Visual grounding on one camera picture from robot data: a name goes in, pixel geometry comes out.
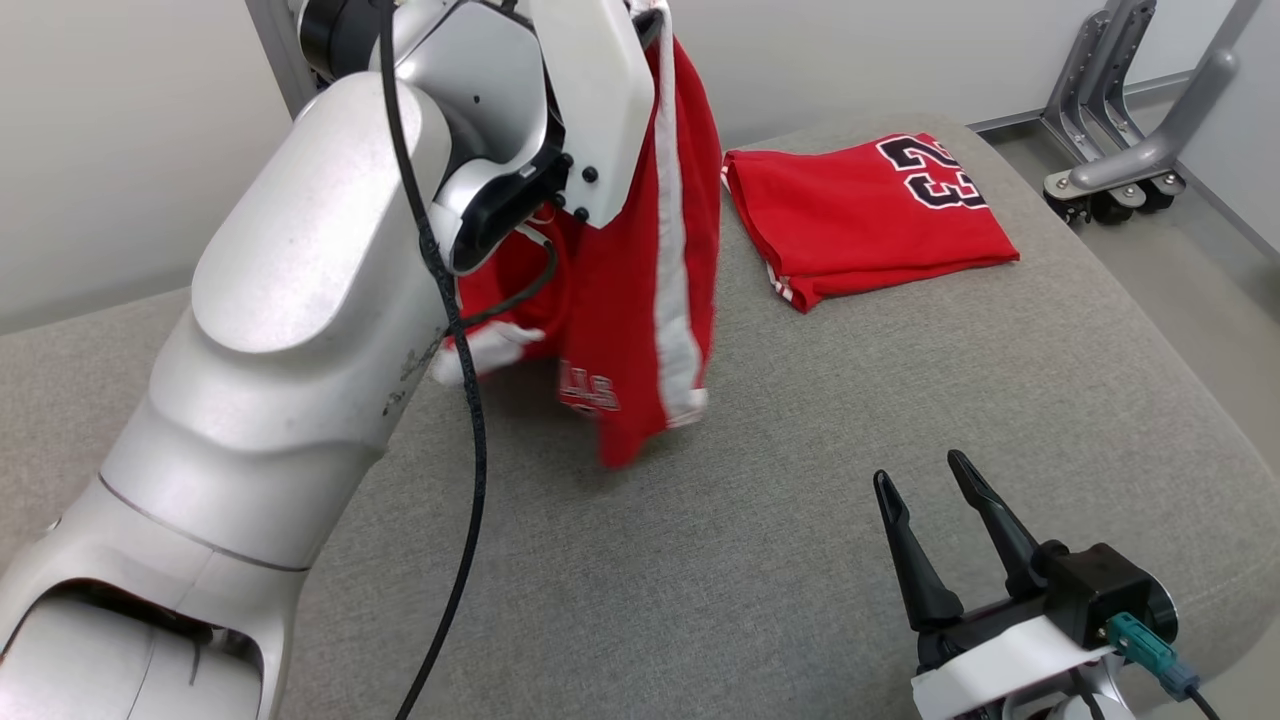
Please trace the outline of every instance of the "white wall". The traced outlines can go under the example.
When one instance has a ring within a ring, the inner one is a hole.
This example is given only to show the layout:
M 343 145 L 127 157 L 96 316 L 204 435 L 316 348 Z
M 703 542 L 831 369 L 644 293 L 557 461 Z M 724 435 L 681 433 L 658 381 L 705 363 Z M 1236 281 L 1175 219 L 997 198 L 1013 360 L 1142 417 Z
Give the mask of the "white wall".
M 1280 0 L 1263 0 L 1235 51 L 1240 73 L 1181 163 L 1280 254 Z
M 189 282 L 288 129 L 242 0 L 8 3 L 0 332 Z
M 1043 108 L 1106 0 L 671 0 L 732 147 L 845 110 L 974 123 Z M 1132 82 L 1196 67 L 1231 0 L 1161 0 Z

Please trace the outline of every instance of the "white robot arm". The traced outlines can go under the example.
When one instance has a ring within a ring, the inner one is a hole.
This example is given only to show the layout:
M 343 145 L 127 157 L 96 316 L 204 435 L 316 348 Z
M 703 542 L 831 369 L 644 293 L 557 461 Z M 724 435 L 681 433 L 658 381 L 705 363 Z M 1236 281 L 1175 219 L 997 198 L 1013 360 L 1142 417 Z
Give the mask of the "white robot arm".
M 357 27 L 342 5 L 365 4 L 312 0 L 303 37 Z M 548 200 L 607 224 L 648 128 L 627 8 L 531 10 L 398 12 L 406 145 L 456 274 Z M 278 712 L 307 571 L 447 328 L 380 78 L 332 69 L 209 243 L 101 473 L 0 578 L 0 717 Z

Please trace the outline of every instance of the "metal stand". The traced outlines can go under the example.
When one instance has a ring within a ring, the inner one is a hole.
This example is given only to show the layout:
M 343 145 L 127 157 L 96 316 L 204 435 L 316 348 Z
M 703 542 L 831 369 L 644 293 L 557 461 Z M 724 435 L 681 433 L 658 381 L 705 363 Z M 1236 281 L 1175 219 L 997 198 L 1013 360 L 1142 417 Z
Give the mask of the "metal stand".
M 1137 208 L 1167 208 L 1185 190 L 1174 161 L 1235 76 L 1239 61 L 1233 46 L 1260 3 L 1239 0 L 1231 8 L 1183 96 L 1149 136 L 1129 115 L 1124 86 L 1156 0 L 1111 0 L 1089 15 L 1042 118 L 1080 163 L 1044 178 L 1044 197 L 1064 219 L 1093 215 L 1100 222 L 1123 222 Z M 1085 109 L 1093 124 L 1085 122 Z M 1097 129 L 1105 137 L 1093 135 Z M 1107 155 L 1101 149 L 1108 141 L 1117 152 Z
M 1044 108 L 1044 114 L 1041 118 L 1044 127 L 1053 133 L 1053 137 L 1066 147 L 1076 161 L 1083 164 L 1106 158 L 1097 141 L 1089 136 L 1089 128 L 1084 122 L 1082 101 L 1084 94 L 1097 82 L 1100 64 L 1094 58 L 1105 58 L 1103 54 L 1100 54 L 1100 49 L 1110 27 L 1111 10 L 1107 9 L 1098 10 L 1084 20 L 1079 35 L 1075 36 L 1075 42 L 1071 45 L 1071 53 L 1066 56 L 1066 65 L 1057 77 L 1057 83 L 1053 85 L 1053 94 L 1050 95 L 1048 105 Z M 1064 188 L 1056 187 L 1056 190 L 1061 191 Z M 1050 195 L 1059 200 L 1073 200 L 1084 193 L 1060 195 L 1051 192 Z M 1142 190 L 1132 184 L 1128 187 L 1115 187 L 1110 190 L 1110 195 L 1116 204 L 1125 208 L 1139 208 L 1147 201 Z M 1071 205 L 1066 206 L 1065 210 L 1068 215 L 1085 217 L 1088 214 L 1087 209 Z

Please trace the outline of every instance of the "gray floor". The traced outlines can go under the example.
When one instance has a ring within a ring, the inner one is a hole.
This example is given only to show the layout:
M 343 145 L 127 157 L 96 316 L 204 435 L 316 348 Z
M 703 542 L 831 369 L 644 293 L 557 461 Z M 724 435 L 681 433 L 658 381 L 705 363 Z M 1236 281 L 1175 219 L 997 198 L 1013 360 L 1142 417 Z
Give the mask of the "gray floor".
M 1138 109 L 1139 126 L 1158 123 L 1167 102 Z M 983 135 L 1027 178 L 1071 160 L 1037 123 Z M 1156 215 L 1119 227 L 1087 224 L 1076 234 L 1120 281 L 1210 392 L 1280 469 L 1280 264 L 1263 255 L 1194 190 Z M 1194 659 L 1187 659 L 1194 664 Z M 1280 667 L 1280 625 L 1239 665 L 1208 683 L 1224 719 L 1274 717 L 1271 683 Z M 1184 703 L 1149 720 L 1203 717 Z

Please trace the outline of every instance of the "black cable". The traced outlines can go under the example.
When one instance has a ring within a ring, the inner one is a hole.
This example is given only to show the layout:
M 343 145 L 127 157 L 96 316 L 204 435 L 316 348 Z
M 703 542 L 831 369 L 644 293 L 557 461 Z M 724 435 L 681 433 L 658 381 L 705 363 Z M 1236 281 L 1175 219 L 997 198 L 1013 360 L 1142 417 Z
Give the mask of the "black cable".
M 556 266 L 559 264 L 559 254 L 556 252 L 556 246 L 550 242 L 539 242 L 538 245 L 541 245 L 543 250 L 547 251 L 547 266 L 543 268 L 541 274 L 538 275 L 534 282 L 529 283 L 529 287 L 516 295 L 512 295 L 507 300 L 503 300 L 484 313 L 476 313 L 475 315 L 463 318 L 462 324 L 465 327 L 474 328 L 480 323 L 502 315 L 507 310 L 511 310 L 512 307 L 538 295 L 544 287 L 547 287 L 547 283 L 552 282 L 552 278 L 556 277 Z
M 1071 685 L 1075 687 L 1075 694 L 1084 700 L 1084 705 L 1089 707 L 1089 716 L 1093 720 L 1107 720 L 1107 716 L 1102 714 L 1102 707 L 1098 705 L 1098 698 L 1093 697 L 1093 691 L 1089 685 L 1084 684 L 1084 675 L 1080 674 L 1079 667 L 1071 667 L 1069 673 L 1071 675 Z
M 1192 702 L 1196 703 L 1196 707 L 1201 708 L 1201 712 L 1203 712 L 1204 717 L 1208 717 L 1208 720 L 1222 720 L 1221 717 L 1217 716 L 1217 711 L 1213 710 L 1213 706 L 1210 705 L 1207 700 L 1204 700 L 1204 696 L 1199 694 L 1198 688 L 1188 689 L 1187 697 L 1189 697 Z
M 417 186 L 417 178 L 413 176 L 413 165 L 410 160 L 407 143 L 404 142 L 399 97 L 396 92 L 396 49 L 392 40 L 396 5 L 393 0 L 381 0 L 379 10 L 379 36 L 381 37 L 379 42 L 379 61 L 381 64 L 383 96 L 387 102 L 387 123 L 390 127 L 392 146 L 396 150 L 396 163 L 399 165 L 404 195 L 408 196 L 408 206 L 413 213 L 413 222 L 417 223 L 419 251 L 422 254 L 426 269 L 431 273 L 435 284 L 440 290 L 440 300 L 444 302 L 449 331 L 453 333 L 457 345 L 458 361 L 462 364 L 462 387 L 467 396 L 467 409 L 471 411 L 471 430 L 475 436 L 476 460 L 475 493 L 471 498 L 471 521 L 467 527 L 466 544 L 462 547 L 462 559 L 458 561 L 458 573 L 453 580 L 453 588 L 449 591 L 449 600 L 444 605 L 444 615 L 440 616 L 440 624 L 435 628 L 435 637 L 431 638 L 431 647 L 428 648 L 426 657 L 422 659 L 422 665 L 413 678 L 413 684 L 410 685 L 408 693 L 401 703 L 399 712 L 396 714 L 397 720 L 407 720 L 408 714 L 413 710 L 413 703 L 417 702 L 417 697 L 422 693 L 426 678 L 431 674 L 431 667 L 435 666 L 435 660 L 440 656 L 444 638 L 449 634 L 449 625 L 453 624 L 453 616 L 457 614 L 458 603 L 462 601 L 462 591 L 467 584 L 467 575 L 471 573 L 476 542 L 480 539 L 480 520 L 484 516 L 488 456 L 484 434 L 484 410 L 480 406 L 480 383 L 476 379 L 475 361 L 471 359 L 471 346 L 467 343 L 467 333 L 462 324 L 462 315 L 458 311 L 458 302 L 453 296 L 453 278 L 444 266 L 444 260 L 440 258 L 440 247 L 431 233 L 431 225 L 426 218 L 426 204 L 422 201 L 422 192 Z

